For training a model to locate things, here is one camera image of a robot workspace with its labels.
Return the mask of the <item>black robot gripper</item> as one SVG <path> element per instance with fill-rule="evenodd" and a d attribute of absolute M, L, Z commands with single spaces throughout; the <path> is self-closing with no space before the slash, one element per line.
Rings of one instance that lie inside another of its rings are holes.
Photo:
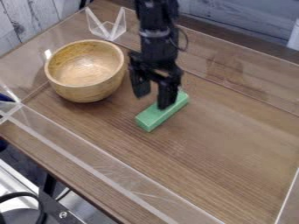
<path fill-rule="evenodd" d="M 140 36 L 141 51 L 131 51 L 129 79 L 136 98 L 151 93 L 151 82 L 157 84 L 157 108 L 167 109 L 175 104 L 183 70 L 176 64 L 179 52 L 188 48 L 179 47 L 181 30 L 171 30 L 163 37 Z"/>

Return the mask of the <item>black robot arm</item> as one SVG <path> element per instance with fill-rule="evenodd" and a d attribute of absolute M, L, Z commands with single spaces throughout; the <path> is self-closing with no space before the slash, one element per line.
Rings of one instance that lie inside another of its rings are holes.
<path fill-rule="evenodd" d="M 129 78 L 136 98 L 151 93 L 151 82 L 157 84 L 157 108 L 175 104 L 183 70 L 176 64 L 181 29 L 177 0 L 135 0 L 135 14 L 139 20 L 140 51 L 131 51 Z"/>

